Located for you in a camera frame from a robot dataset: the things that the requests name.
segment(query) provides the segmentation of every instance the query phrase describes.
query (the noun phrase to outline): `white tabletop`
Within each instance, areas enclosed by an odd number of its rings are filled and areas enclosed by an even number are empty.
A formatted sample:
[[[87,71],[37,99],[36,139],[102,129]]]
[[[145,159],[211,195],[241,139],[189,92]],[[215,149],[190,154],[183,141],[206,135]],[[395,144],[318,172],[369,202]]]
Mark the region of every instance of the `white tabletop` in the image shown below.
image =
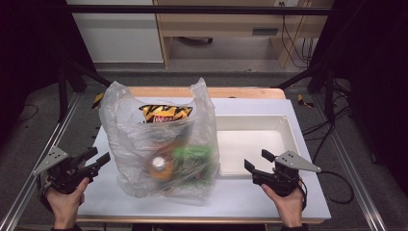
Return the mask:
[[[174,103],[187,103],[189,98],[167,98]],[[302,137],[293,106],[286,99],[239,99],[214,98],[216,115],[283,115],[287,116],[299,155],[311,161]],[[110,152],[107,135],[103,127],[95,140],[98,155]],[[88,186],[86,203],[80,206],[79,221],[117,222],[277,222],[279,216],[273,202],[262,189],[252,184],[252,179],[226,178],[219,176],[214,190],[206,200],[147,196],[135,198],[127,195],[117,184],[118,171],[115,157],[101,167],[99,175]],[[308,205],[303,211],[305,222],[323,222],[331,218],[317,175],[299,172],[308,189]]]

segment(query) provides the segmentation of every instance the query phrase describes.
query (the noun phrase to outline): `yellow and black tape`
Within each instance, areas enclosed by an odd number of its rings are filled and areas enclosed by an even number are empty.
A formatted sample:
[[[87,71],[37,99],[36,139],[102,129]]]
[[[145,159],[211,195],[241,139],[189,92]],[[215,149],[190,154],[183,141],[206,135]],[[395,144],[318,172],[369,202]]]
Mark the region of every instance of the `yellow and black tape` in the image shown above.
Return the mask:
[[[315,104],[314,103],[305,103],[305,101],[303,101],[303,96],[301,94],[297,95],[297,103],[301,106],[306,106],[308,108],[315,108]]]
[[[93,104],[92,104],[93,109],[98,109],[99,108],[99,105],[100,105],[100,103],[102,101],[102,98],[103,98],[103,93],[98,93],[96,95],[95,100],[93,100]]]

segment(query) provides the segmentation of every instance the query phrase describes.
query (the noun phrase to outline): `transparent plastic bag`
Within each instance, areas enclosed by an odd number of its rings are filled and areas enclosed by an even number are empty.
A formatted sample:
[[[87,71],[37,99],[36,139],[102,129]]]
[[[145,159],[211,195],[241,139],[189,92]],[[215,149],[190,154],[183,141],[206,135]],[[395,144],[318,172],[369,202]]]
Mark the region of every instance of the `transparent plastic bag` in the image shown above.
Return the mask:
[[[189,116],[161,117],[162,122],[147,122],[142,109],[151,104],[128,87],[114,82],[106,90],[99,116],[115,156],[117,182],[127,194],[205,198],[211,192],[219,160],[215,107],[203,79],[190,90],[191,103],[166,102],[176,113],[192,109]]]

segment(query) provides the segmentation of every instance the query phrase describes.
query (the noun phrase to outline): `wooden desk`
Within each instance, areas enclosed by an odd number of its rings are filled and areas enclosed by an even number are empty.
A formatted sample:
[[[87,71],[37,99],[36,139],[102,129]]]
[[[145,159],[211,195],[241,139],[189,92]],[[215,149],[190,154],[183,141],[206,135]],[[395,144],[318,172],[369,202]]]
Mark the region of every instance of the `wooden desk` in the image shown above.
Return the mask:
[[[181,103],[191,100],[188,88],[133,87],[131,93],[144,98],[152,96]],[[216,115],[284,115],[293,130],[298,153],[307,160],[310,155],[301,135],[293,106],[285,94],[276,89],[257,88],[208,88],[216,106]],[[94,146],[99,154],[111,152],[102,127]],[[93,157],[93,163],[99,156]],[[273,203],[250,178],[225,178],[219,176],[211,195],[205,201],[183,198],[147,196],[134,198],[125,194],[116,182],[118,174],[114,157],[99,171],[87,188],[87,202],[78,212],[78,221],[126,223],[280,223]],[[315,173],[301,171],[300,176],[308,185],[308,207],[303,213],[304,222],[321,223],[330,218],[319,180]]]
[[[273,7],[278,0],[154,0],[160,6],[252,6]],[[298,0],[296,7],[331,7],[334,0]],[[273,46],[281,67],[286,67],[294,46],[287,33],[283,33],[282,15],[234,15],[234,14],[156,14],[165,66],[171,52],[174,37],[267,37]],[[285,16],[286,28],[292,40],[318,39],[327,16]],[[267,29],[269,34],[258,34],[254,29]]]

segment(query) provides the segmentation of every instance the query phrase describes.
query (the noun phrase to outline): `person's right hand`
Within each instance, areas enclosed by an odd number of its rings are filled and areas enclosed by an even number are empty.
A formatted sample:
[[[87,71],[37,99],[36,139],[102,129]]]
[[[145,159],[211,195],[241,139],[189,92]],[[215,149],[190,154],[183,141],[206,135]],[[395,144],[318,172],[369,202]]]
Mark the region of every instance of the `person's right hand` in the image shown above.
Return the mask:
[[[54,212],[55,229],[73,228],[77,218],[78,207],[84,202],[84,191],[89,183],[88,178],[84,178],[78,185],[75,192],[63,194],[52,188],[48,189],[46,197]]]
[[[300,189],[296,188],[291,194],[282,197],[275,193],[268,185],[262,185],[261,188],[267,196],[275,203],[279,213],[286,227],[300,227],[302,226],[302,201],[303,195]]]

